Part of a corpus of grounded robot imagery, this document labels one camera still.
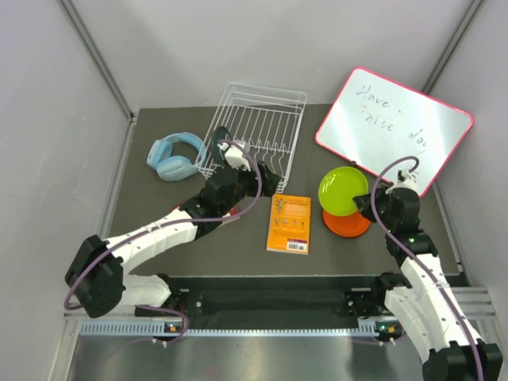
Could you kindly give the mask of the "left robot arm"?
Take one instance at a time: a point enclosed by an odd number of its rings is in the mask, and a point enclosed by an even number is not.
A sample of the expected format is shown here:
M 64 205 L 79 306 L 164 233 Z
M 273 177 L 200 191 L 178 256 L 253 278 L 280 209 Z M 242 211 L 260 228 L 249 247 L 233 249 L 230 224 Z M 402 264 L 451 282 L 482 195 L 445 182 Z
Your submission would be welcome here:
M 65 282 L 90 318 L 100 318 L 119 306 L 146 306 L 173 314 L 180 297 L 169 278 L 132 275 L 132 270 L 211 233 L 244 198 L 273 196 L 280 180 L 264 162 L 251 171 L 219 167 L 195 196 L 161 219 L 117 237 L 88 237 L 67 270 Z

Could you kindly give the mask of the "lime green plastic plate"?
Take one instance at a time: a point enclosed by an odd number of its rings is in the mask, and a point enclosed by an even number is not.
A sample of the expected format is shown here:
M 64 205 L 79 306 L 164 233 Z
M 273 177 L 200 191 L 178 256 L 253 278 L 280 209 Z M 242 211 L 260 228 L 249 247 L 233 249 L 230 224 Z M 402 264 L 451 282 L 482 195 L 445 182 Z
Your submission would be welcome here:
M 345 217 L 357 211 L 353 199 L 368 192 L 368 180 L 354 167 L 337 167 L 321 180 L 318 200 L 323 210 L 338 217 Z

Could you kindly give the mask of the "orange plastic plate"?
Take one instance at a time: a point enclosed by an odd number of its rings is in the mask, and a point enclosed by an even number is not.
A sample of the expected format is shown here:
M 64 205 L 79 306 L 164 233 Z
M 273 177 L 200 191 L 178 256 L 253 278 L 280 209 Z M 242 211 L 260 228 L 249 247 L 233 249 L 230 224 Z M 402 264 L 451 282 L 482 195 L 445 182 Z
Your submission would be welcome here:
M 337 216 L 322 211 L 323 221 L 326 227 L 336 235 L 345 238 L 355 238 L 364 234 L 370 227 L 371 222 L 363 217 L 359 211 L 347 216 Z

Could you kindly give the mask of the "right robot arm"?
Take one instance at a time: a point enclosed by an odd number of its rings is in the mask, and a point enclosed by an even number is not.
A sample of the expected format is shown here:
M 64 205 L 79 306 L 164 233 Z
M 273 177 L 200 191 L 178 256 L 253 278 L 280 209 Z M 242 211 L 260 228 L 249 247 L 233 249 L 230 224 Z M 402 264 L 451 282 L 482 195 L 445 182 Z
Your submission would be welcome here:
M 385 228 L 387 250 L 400 268 L 374 279 L 371 306 L 400 322 L 418 351 L 423 378 L 497 380 L 502 351 L 485 342 L 452 293 L 436 246 L 420 226 L 418 194 L 382 186 L 353 200 L 363 217 Z

